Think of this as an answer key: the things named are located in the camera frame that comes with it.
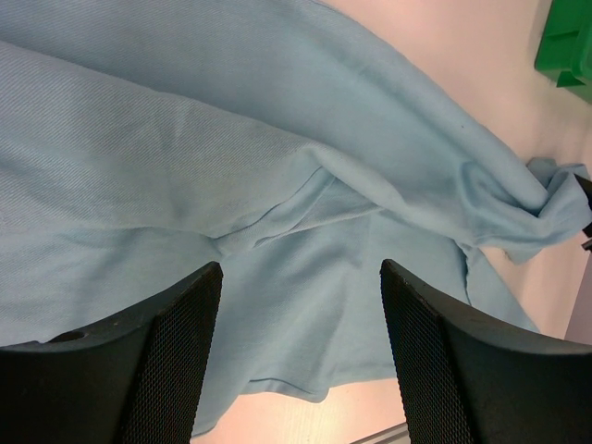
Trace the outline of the light blue trousers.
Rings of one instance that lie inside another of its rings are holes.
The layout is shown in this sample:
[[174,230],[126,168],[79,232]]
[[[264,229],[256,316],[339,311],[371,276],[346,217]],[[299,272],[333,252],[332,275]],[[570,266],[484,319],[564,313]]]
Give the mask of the light blue trousers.
[[315,1],[1,5],[1,341],[45,341],[216,261],[193,426],[241,394],[393,377],[379,269],[518,327],[483,254],[591,220],[586,169],[520,160]]

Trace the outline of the green plastic tray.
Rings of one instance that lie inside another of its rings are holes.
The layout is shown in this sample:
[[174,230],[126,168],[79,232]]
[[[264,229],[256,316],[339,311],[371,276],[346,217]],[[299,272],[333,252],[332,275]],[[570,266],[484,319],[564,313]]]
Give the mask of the green plastic tray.
[[535,69],[556,88],[591,103],[591,2],[554,0],[536,54]]

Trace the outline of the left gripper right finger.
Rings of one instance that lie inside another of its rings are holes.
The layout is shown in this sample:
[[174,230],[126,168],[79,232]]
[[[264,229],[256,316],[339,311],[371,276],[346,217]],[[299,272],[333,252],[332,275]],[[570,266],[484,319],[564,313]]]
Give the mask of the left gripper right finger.
[[500,321],[392,260],[380,277],[411,442],[590,442],[590,346]]

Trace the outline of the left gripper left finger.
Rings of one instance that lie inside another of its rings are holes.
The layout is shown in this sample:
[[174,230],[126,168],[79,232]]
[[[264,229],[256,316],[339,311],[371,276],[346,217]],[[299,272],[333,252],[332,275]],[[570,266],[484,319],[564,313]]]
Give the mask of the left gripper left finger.
[[167,290],[48,342],[1,350],[5,443],[187,443],[223,273]]

